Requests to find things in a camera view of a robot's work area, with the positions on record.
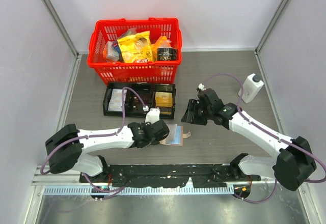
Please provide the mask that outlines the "pink leather card holder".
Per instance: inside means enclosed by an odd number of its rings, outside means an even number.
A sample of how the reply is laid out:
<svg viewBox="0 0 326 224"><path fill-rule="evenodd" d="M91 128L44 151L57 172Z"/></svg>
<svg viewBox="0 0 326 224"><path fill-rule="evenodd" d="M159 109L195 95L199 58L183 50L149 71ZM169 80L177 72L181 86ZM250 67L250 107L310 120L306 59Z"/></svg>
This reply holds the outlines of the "pink leather card holder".
<svg viewBox="0 0 326 224"><path fill-rule="evenodd" d="M184 133L183 126L177 124L169 124L169 135L160 141L161 145L166 146L183 146L183 140L191 136L191 132Z"/></svg>

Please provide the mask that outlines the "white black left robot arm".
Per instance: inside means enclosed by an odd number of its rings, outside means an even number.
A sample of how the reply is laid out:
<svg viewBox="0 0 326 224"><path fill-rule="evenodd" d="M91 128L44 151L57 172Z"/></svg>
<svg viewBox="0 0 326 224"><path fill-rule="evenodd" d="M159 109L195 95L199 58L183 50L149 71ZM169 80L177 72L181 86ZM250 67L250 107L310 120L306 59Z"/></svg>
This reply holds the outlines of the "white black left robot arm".
<svg viewBox="0 0 326 224"><path fill-rule="evenodd" d="M100 156L91 156L90 153L157 145L169 132L163 120L154 123L132 122L121 128L93 131L78 130L75 124L68 124L45 142L47 157L40 173L60 174L75 170L97 182L104 182L109 175L106 163Z"/></svg>

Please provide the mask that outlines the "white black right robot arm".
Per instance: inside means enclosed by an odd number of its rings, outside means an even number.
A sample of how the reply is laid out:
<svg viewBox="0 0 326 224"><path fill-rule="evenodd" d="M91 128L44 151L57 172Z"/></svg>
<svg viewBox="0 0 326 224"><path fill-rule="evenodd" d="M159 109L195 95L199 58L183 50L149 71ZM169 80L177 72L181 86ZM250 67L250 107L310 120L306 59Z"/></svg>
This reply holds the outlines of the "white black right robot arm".
<svg viewBox="0 0 326 224"><path fill-rule="evenodd" d="M204 89L198 92L197 99L188 101L182 122L206 125L209 120L244 136L269 154L268 157L238 156L233 160L235 165L230 167L234 180L243 180L247 175L269 177L295 191L316 170L306 139L300 136L293 139L277 133L250 117L236 104L224 104L213 89Z"/></svg>

